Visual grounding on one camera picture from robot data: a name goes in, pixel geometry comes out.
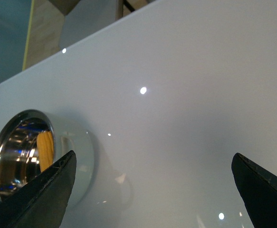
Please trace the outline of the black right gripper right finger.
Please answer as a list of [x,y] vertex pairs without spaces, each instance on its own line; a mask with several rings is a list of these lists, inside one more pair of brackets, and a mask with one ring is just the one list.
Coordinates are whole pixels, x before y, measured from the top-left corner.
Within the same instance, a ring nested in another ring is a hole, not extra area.
[[240,153],[231,170],[253,226],[277,228],[277,176]]

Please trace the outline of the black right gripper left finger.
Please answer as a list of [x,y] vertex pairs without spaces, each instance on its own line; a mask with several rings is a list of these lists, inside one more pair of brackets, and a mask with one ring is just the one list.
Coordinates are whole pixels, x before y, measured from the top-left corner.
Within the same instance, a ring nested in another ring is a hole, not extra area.
[[0,203],[0,228],[60,227],[75,176],[76,154],[69,151]]

